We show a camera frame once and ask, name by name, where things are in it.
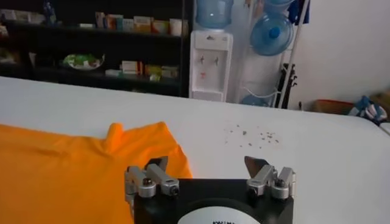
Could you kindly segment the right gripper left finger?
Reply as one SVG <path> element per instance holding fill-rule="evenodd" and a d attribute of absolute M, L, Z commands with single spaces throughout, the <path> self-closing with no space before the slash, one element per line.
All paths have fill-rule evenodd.
<path fill-rule="evenodd" d="M 138 195 L 142 198 L 152 198 L 157 194 L 157 188 L 163 195 L 176 197 L 179 195 L 179 180 L 166 173 L 168 157 L 150 159 L 141 170 L 138 166 L 129 166 L 124 172 L 125 199 L 133 201 Z"/>

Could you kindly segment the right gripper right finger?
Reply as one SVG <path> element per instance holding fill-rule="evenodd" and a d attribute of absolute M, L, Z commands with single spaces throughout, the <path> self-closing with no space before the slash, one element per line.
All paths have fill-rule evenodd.
<path fill-rule="evenodd" d="M 284 167 L 280 172 L 265 159 L 244 157 L 244 163 L 250 175 L 246 181 L 247 193 L 250 198 L 259 198 L 266 189 L 270 189 L 271 197 L 278 200 L 295 198 L 296 173 L 290 167 Z"/>

